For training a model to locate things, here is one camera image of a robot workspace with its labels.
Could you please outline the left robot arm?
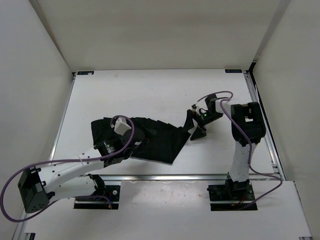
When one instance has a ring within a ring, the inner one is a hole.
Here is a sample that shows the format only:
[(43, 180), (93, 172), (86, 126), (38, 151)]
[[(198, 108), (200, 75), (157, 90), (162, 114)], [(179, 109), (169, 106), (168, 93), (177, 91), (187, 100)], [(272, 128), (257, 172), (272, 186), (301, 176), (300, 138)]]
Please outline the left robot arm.
[(119, 164), (137, 153), (152, 140), (157, 131), (137, 127), (118, 134), (113, 129), (94, 135), (94, 144), (76, 162), (55, 163), (23, 170), (18, 189), (25, 212), (43, 210), (61, 199), (90, 196), (100, 200), (105, 194), (103, 180), (91, 171)]

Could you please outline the blue corner label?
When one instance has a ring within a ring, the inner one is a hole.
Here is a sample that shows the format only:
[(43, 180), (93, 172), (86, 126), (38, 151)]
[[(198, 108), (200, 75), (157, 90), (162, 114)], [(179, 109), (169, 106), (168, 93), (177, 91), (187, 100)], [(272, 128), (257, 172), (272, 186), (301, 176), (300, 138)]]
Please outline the blue corner label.
[(78, 76), (86, 76), (86, 75), (93, 75), (94, 71), (78, 71), (77, 75)]
[(225, 69), (225, 73), (228, 73), (228, 74), (237, 74), (242, 72), (243, 71), (241, 69)]

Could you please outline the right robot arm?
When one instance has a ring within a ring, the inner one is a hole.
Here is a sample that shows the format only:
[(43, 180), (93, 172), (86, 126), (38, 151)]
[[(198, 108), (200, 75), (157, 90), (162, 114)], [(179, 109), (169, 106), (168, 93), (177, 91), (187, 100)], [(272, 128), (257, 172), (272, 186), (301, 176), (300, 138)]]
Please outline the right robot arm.
[(249, 190), (249, 170), (253, 153), (266, 135), (266, 126), (258, 102), (230, 104), (228, 98), (211, 98), (207, 110), (200, 112), (194, 104), (187, 110), (184, 129), (195, 131), (191, 140), (207, 135), (206, 125), (226, 116), (231, 122), (231, 134), (235, 141), (233, 161), (227, 179), (222, 187), (210, 187), (213, 193), (236, 200), (245, 196)]

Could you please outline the front aluminium rail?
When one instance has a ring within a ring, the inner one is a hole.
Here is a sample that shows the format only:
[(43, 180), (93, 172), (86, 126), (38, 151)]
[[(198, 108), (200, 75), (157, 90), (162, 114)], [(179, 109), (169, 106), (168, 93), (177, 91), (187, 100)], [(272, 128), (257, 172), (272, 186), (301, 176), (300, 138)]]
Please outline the front aluminium rail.
[(178, 175), (106, 175), (100, 177), (105, 181), (215, 181), (225, 180), (226, 174), (178, 174)]

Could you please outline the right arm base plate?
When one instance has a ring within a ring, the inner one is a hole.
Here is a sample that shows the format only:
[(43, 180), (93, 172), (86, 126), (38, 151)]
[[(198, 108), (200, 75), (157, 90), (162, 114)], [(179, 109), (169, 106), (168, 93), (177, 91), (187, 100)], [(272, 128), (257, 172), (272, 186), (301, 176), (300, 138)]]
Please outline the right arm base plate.
[(237, 188), (238, 184), (226, 180), (224, 184), (210, 184), (207, 187), (212, 212), (257, 211), (253, 186), (249, 180)]

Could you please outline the left blue corner label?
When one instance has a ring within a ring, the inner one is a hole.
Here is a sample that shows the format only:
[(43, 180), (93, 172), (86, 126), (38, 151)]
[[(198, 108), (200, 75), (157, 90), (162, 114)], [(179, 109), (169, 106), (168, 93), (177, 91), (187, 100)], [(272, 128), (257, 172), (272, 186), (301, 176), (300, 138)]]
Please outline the left blue corner label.
[(86, 76), (86, 75), (93, 75), (94, 71), (78, 71), (77, 75), (78, 76)]

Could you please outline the left aluminium rail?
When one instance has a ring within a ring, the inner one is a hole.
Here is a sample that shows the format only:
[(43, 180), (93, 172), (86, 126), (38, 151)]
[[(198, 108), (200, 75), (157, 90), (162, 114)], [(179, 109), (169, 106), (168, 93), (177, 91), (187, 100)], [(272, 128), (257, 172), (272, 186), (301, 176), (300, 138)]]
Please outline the left aluminium rail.
[[(50, 154), (49, 154), (48, 161), (46, 161), (46, 163), (49, 163), (49, 164), (52, 163), (52, 160), (53, 160), (55, 152), (56, 152), (56, 148), (57, 148), (59, 136), (60, 136), (60, 133), (61, 133), (63, 121), (64, 121), (64, 118), (65, 118), (65, 115), (66, 115), (66, 112), (67, 112), (68, 104), (69, 104), (70, 97), (71, 97), (72, 90), (73, 90), (73, 86), (74, 86), (74, 83), (75, 83), (75, 79), (76, 79), (77, 73), (73, 72), (72, 74), (73, 74), (73, 78), (72, 78), (72, 82), (71, 82), (71, 89), (70, 89), (68, 97), (67, 97), (66, 105), (65, 105), (65, 108), (64, 108), (63, 113), (62, 113), (62, 118), (61, 118), (58, 130), (57, 130), (56, 137), (55, 137), (54, 142), (53, 142), (53, 146), (52, 146)], [(44, 167), (42, 165), (38, 164), (38, 165), (35, 165), (35, 166), (30, 167), (28, 169), (29, 173), (30, 173), (28, 178), (31, 179), (31, 180), (35, 179), (35, 183), (36, 183), (36, 185), (35, 185), (36, 188), (35, 189), (36, 190), (41, 190), (45, 186), (45, 182), (41, 182), (41, 178), (39, 176), (39, 172), (43, 168)], [(13, 237), (12, 237), (13, 240), (33, 240), (34, 239), (34, 237), (35, 237), (34, 233), (25, 233), (24, 232), (25, 225), (26, 225), (25, 221), (19, 222), (17, 224), (16, 229), (15, 229), (14, 234), (13, 234)]]

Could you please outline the right blue corner label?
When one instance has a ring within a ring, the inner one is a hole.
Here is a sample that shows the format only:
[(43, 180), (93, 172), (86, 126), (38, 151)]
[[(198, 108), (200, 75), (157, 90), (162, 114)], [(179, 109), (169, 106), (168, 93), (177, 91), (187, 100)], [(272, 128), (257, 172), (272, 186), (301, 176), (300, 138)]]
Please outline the right blue corner label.
[(225, 73), (228, 73), (228, 74), (237, 74), (242, 72), (243, 71), (241, 69), (225, 69)]

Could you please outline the black pleated skirt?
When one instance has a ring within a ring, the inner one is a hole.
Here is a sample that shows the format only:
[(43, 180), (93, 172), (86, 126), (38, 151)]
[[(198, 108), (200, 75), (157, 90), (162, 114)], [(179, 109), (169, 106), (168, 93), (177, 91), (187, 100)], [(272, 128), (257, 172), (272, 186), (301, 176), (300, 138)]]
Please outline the black pleated skirt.
[[(130, 157), (172, 164), (190, 137), (189, 130), (194, 127), (193, 112), (186, 112), (184, 126), (176, 127), (170, 123), (145, 117), (132, 117), (134, 136), (128, 148), (116, 156), (105, 158), (104, 166), (118, 164)], [(105, 117), (91, 122), (93, 148), (102, 156), (108, 156), (122, 149), (130, 139), (132, 131), (124, 135), (115, 133), (111, 118)]]

